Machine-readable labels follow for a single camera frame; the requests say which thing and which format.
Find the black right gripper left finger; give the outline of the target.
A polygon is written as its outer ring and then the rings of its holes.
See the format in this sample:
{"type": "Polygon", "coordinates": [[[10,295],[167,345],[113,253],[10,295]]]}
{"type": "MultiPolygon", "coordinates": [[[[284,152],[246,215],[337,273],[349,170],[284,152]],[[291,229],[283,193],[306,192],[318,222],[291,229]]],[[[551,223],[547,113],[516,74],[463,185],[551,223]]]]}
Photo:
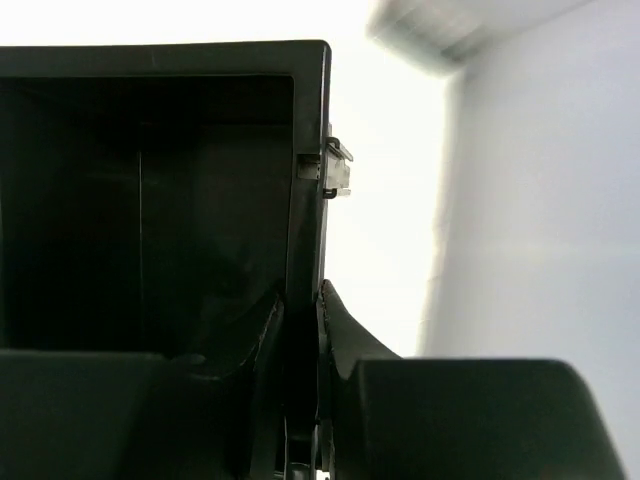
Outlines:
{"type": "Polygon", "coordinates": [[[5,350],[5,479],[270,479],[282,443],[266,293],[207,356],[5,350]]]}

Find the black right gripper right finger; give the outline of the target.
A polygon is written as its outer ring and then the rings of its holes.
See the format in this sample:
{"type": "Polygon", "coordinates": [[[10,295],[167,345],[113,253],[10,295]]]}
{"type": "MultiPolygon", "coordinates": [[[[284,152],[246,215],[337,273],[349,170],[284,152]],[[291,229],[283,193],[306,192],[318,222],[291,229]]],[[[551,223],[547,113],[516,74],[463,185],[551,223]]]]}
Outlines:
{"type": "Polygon", "coordinates": [[[335,479],[621,479],[589,388],[552,359],[404,359],[324,282],[322,468],[335,479]]]}

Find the black plastic bin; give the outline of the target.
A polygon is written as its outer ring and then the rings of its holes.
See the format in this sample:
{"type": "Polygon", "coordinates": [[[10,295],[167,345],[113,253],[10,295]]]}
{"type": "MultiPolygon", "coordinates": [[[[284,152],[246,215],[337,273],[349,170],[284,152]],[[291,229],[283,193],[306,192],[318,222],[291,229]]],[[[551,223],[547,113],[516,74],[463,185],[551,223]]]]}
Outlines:
{"type": "Polygon", "coordinates": [[[332,135],[323,40],[1,51],[1,354],[207,356],[266,293],[282,443],[319,466],[332,135]]]}

